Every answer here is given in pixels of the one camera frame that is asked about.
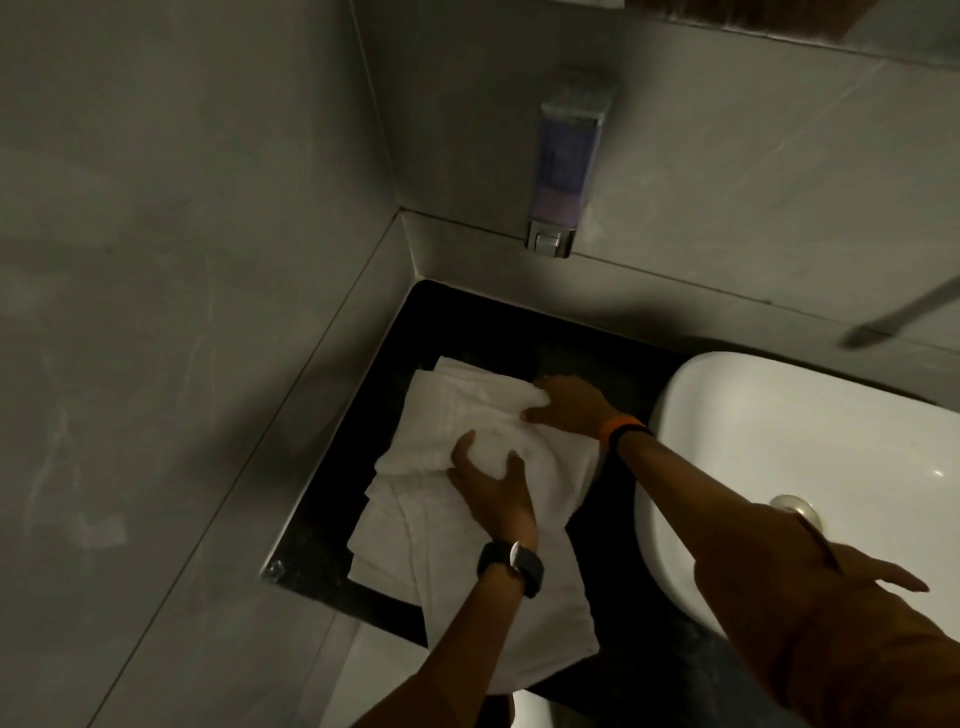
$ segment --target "orange wristband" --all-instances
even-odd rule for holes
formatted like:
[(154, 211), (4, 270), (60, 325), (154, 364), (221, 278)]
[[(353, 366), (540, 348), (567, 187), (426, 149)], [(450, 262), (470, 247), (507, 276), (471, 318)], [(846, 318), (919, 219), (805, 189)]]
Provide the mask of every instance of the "orange wristband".
[(600, 440), (600, 447), (603, 448), (604, 452), (610, 451), (610, 436), (613, 435), (613, 431), (623, 425), (640, 425), (644, 429), (647, 427), (647, 425), (632, 415), (620, 415), (619, 417), (614, 417), (612, 420), (607, 420), (600, 428), (598, 438)]

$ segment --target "bracelet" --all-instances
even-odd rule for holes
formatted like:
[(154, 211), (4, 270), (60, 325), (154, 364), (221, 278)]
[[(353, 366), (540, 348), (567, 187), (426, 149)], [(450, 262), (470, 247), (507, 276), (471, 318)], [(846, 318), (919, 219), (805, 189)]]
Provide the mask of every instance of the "bracelet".
[(620, 415), (612, 420), (607, 420), (600, 428), (600, 447), (604, 452), (616, 452), (616, 446), (620, 438), (628, 432), (646, 432), (650, 434), (650, 428), (630, 415)]

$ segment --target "wristwatch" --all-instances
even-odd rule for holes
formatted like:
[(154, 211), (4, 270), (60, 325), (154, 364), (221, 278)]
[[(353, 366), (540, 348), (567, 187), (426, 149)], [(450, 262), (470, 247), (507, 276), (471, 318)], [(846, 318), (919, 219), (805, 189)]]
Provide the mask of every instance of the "wristwatch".
[(527, 598), (534, 598), (540, 591), (540, 584), (543, 583), (543, 562), (536, 553), (524, 548), (520, 542), (511, 544), (507, 541), (491, 541), (484, 546), (477, 564), (477, 578), (483, 576), (490, 564), (506, 564), (520, 574), (525, 584), (523, 595)]

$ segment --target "screw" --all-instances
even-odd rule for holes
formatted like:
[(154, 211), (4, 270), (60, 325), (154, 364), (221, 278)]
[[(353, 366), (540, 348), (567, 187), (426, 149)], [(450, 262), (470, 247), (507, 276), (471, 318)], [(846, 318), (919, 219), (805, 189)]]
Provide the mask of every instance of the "screw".
[(279, 581), (280, 577), (283, 576), (283, 562), (279, 559), (270, 562), (267, 568), (263, 570), (263, 575), (271, 581)]

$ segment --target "hand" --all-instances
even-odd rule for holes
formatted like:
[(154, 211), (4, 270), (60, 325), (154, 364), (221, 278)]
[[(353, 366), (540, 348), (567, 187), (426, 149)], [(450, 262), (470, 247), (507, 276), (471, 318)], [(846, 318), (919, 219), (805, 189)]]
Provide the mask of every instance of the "hand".
[(470, 462), (468, 452), (476, 432), (461, 437), (450, 458), (453, 467), (446, 474), (464, 497), (473, 519), (495, 541), (519, 541), (532, 551), (539, 545), (534, 505), (527, 490), (523, 460), (515, 452), (507, 456), (507, 475), (496, 480)]
[(550, 425), (564, 432), (599, 438), (603, 425), (620, 414), (599, 389), (578, 376), (542, 376), (534, 384), (550, 395), (550, 403), (520, 415), (523, 422), (531, 425)]

